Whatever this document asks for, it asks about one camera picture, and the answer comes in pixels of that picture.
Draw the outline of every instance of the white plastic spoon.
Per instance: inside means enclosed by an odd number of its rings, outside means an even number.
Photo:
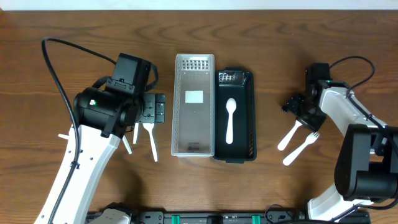
[[[138,128],[139,128],[139,123],[136,123],[136,124],[134,125],[134,134],[132,135],[132,143],[133,143],[133,144],[136,144],[136,143],[137,143]]]
[[[155,162],[157,162],[156,145],[155,145],[154,135],[152,134],[152,130],[153,130],[155,124],[154,123],[143,123],[142,125],[149,132],[150,146],[152,148],[152,153],[154,155]]]
[[[226,128],[225,141],[228,144],[231,144],[234,140],[232,115],[236,110],[236,101],[234,100],[234,98],[228,99],[228,101],[226,102],[226,110],[228,111],[228,126]]]
[[[286,136],[281,140],[281,142],[278,145],[278,149],[280,151],[284,150],[289,143],[290,139],[292,138],[294,132],[296,132],[297,128],[299,128],[302,123],[296,120],[296,123],[294,124],[293,128],[289,131],[289,133],[286,134]]]

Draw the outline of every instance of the plastic utensil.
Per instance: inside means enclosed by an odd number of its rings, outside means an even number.
[[[301,125],[303,125],[303,124],[300,121],[296,120],[296,123],[294,124],[293,128],[289,131],[289,133],[286,134],[286,136],[278,144],[278,149],[280,151],[282,151],[286,148],[287,144],[292,139],[294,132],[296,132],[297,128],[299,128]]]
[[[152,134],[152,130],[153,130],[155,124],[154,123],[143,123],[142,125],[149,132],[150,146],[152,148],[152,153],[154,155],[155,162],[157,162],[156,145],[155,145],[154,135]]]
[[[319,137],[318,132],[309,134],[305,139],[305,142],[284,159],[283,161],[284,165],[289,166],[297,158],[297,156],[304,150],[304,148],[307,145],[314,143],[318,139],[318,137]]]
[[[228,144],[231,144],[234,140],[232,115],[236,110],[236,101],[234,100],[234,98],[228,99],[228,101],[226,102],[226,110],[228,111],[228,126],[226,128],[225,141]]]
[[[125,135],[123,136],[122,141],[123,141],[123,143],[124,143],[124,146],[125,146],[126,149],[127,149],[127,152],[128,152],[129,154],[132,154],[129,141],[127,141],[127,138],[126,138]]]
[[[139,123],[136,123],[134,125],[134,134],[132,135],[132,143],[133,144],[137,143],[138,129],[139,129]]]

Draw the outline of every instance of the perforated metal container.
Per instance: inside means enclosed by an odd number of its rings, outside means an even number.
[[[214,55],[175,58],[172,155],[214,155]]]

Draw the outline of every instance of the white utensil handle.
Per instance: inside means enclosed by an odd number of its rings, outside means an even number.
[[[292,153],[290,153],[283,161],[285,166],[289,166],[296,158],[297,156],[303,151],[303,149],[307,146],[307,143],[303,143],[300,147],[298,147],[296,150],[294,150]]]
[[[132,135],[132,143],[133,143],[133,144],[137,143],[138,128],[139,128],[139,123],[136,123],[136,124],[134,125],[134,134]]]
[[[123,136],[122,140],[123,140],[124,146],[125,146],[126,149],[127,149],[127,152],[128,152],[129,154],[132,154],[129,141],[127,141],[127,138],[126,138],[125,135]]]
[[[152,132],[149,132],[149,138],[150,138],[150,147],[152,148],[152,153],[154,155],[155,162],[157,162],[157,151],[156,151],[154,136],[152,135]]]
[[[289,133],[287,133],[286,136],[281,140],[281,142],[278,145],[278,149],[280,151],[286,148],[287,144],[292,139],[294,132],[296,132],[297,128],[299,128],[301,125],[302,125],[301,123],[295,123],[293,128],[289,131]]]
[[[233,125],[232,125],[232,113],[229,114],[228,116],[228,126],[226,128],[226,137],[225,141],[228,144],[231,144],[234,140],[234,132],[233,132]]]

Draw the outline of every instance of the spoon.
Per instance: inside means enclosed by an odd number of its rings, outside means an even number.
[[[228,111],[228,126],[226,128],[225,141],[228,144],[231,144],[234,139],[232,115],[236,110],[236,101],[234,100],[234,98],[228,99],[228,101],[226,102],[226,110]]]
[[[301,125],[303,125],[300,121],[296,120],[296,123],[294,124],[293,128],[289,131],[289,133],[286,134],[286,136],[281,140],[281,142],[278,145],[278,149],[280,151],[284,150],[289,143],[290,139],[292,138],[294,132],[296,132],[297,128],[299,128]]]
[[[153,130],[155,124],[154,123],[144,123],[142,125],[149,132],[150,146],[152,148],[152,153],[154,155],[155,162],[157,162],[156,145],[155,145],[154,135],[152,134],[152,130]]]

